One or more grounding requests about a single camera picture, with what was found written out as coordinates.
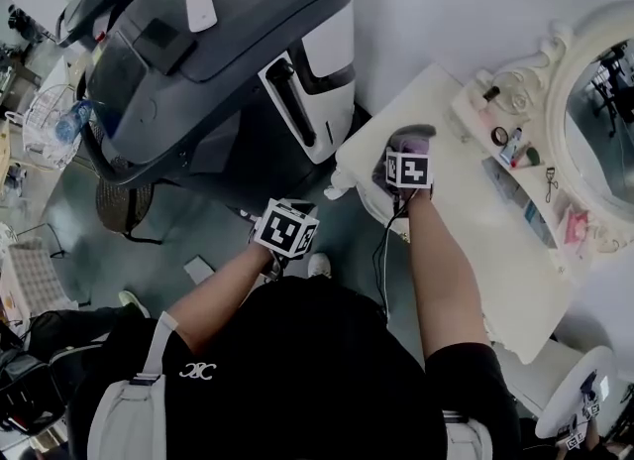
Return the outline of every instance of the plastic bottle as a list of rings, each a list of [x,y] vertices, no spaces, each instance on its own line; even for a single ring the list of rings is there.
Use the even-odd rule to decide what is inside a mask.
[[[89,100],[80,100],[62,115],[55,125],[55,137],[60,143],[72,145],[84,125],[90,120],[92,104]]]

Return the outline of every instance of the oval mirror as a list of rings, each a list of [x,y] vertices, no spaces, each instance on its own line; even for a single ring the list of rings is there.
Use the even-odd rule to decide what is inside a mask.
[[[607,199],[634,204],[634,39],[588,64],[565,116],[566,144],[582,179]]]

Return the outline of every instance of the forearm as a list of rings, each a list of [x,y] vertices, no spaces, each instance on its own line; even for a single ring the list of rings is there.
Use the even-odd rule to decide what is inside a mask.
[[[253,243],[169,310],[192,352],[200,352],[229,322],[268,261],[270,252]]]
[[[427,191],[408,207],[410,261],[423,353],[453,344],[488,344],[476,276]]]

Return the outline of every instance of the shoe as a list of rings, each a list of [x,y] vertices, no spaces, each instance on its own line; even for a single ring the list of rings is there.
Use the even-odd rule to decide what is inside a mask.
[[[308,278],[317,277],[323,275],[324,277],[331,279],[333,277],[330,267],[330,259],[326,254],[313,254],[308,260]]]
[[[145,319],[150,318],[150,312],[144,306],[142,306],[139,299],[128,290],[122,290],[121,292],[119,292],[119,301],[121,301],[121,304],[123,306],[129,305],[131,303],[141,311]]]

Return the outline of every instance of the checkered fabric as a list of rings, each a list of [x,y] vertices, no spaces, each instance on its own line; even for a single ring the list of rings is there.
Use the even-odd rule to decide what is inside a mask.
[[[0,277],[0,296],[9,320],[26,320],[48,310],[78,309],[77,302],[65,295],[43,247],[40,238],[9,246]]]

